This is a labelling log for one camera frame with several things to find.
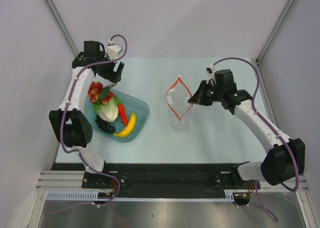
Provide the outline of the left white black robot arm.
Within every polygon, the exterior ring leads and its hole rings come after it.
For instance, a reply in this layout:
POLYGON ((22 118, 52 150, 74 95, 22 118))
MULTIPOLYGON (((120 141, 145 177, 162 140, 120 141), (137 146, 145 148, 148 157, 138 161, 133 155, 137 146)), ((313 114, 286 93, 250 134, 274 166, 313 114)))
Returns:
POLYGON ((72 77, 63 102, 49 113, 51 126, 63 151, 77 154, 85 171, 95 173, 93 182, 101 188, 109 185, 111 176, 103 171, 105 161, 90 145, 93 128, 84 115, 85 101, 96 75, 113 84, 121 80, 124 68, 121 59, 127 50, 127 44, 121 47, 113 39, 109 39, 107 47, 98 41, 85 41, 83 51, 72 62, 72 77))

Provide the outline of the red cherry bunch with leaf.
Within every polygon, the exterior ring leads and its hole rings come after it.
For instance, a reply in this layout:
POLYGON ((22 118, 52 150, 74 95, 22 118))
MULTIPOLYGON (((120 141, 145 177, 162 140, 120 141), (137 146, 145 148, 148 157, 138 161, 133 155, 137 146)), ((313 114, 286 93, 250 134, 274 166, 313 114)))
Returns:
POLYGON ((88 97, 91 103, 102 103, 107 105, 110 100, 115 96, 111 91, 115 84, 108 84, 103 86, 101 82, 91 82, 88 90, 88 97))

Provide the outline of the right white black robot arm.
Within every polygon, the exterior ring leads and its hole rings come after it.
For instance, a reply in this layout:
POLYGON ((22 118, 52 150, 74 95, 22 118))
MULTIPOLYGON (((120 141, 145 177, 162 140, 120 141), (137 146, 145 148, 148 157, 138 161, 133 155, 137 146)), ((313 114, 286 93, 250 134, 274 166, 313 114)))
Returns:
POLYGON ((220 102, 263 146, 266 152, 263 161, 247 161, 233 167, 230 181, 235 188, 243 188, 249 180, 265 180, 275 186, 303 174, 306 148, 303 141, 283 133, 254 108, 252 96, 246 90, 237 89, 231 70, 213 72, 209 80, 202 80, 188 102, 202 106, 220 102))

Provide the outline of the clear zip bag red zipper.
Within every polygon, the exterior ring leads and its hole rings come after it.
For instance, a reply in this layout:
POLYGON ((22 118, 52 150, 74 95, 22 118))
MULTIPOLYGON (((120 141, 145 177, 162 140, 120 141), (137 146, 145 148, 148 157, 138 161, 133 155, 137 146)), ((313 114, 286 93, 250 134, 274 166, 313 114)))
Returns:
POLYGON ((181 76, 178 75, 177 79, 165 93, 168 116, 174 131, 189 133, 191 130, 187 115, 193 107, 193 105, 189 103, 191 96, 191 91, 182 80, 181 76))

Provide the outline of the green white lettuce head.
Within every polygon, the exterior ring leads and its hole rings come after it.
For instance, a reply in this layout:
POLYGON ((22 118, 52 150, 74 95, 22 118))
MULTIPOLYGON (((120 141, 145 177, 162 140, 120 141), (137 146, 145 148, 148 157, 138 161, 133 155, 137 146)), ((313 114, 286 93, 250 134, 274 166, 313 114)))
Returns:
POLYGON ((117 96, 113 96, 112 98, 102 100, 99 103, 93 103, 92 107, 103 121, 112 123, 119 115, 118 105, 120 103, 119 98, 117 96))

